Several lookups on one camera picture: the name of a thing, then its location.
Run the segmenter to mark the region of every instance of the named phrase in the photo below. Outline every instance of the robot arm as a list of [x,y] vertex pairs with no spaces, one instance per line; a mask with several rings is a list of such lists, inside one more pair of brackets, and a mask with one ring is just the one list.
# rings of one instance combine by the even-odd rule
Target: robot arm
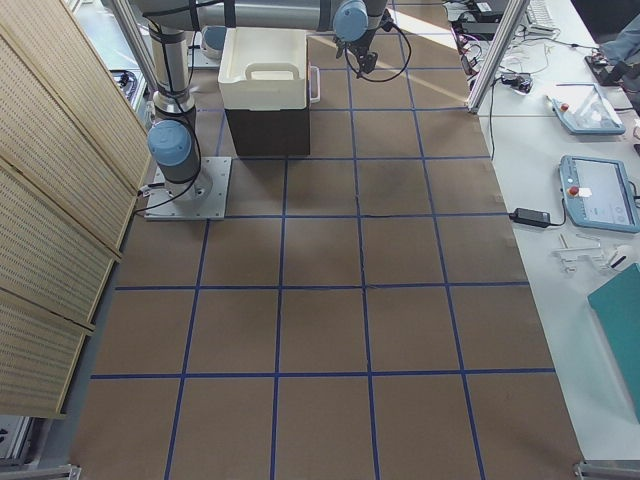
[[388,31],[392,24],[387,0],[133,1],[149,20],[159,83],[154,103],[167,117],[195,111],[187,89],[185,31],[216,25],[333,31],[336,58],[348,49],[358,62],[360,76],[375,68],[378,55],[370,46],[376,31]]

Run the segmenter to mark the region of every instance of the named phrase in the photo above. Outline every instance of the power adapter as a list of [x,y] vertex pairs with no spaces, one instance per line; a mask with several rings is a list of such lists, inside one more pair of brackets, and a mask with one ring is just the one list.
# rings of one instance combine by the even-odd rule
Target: power adapter
[[551,216],[547,212],[527,210],[526,208],[516,208],[509,214],[509,218],[514,223],[522,223],[523,225],[531,225],[539,228],[547,228],[554,225],[551,223]]

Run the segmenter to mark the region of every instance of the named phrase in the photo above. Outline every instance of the white plastic container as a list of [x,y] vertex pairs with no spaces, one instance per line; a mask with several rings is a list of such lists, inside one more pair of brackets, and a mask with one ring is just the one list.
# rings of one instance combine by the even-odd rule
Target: white plastic container
[[218,82],[227,110],[306,108],[306,32],[228,29]]

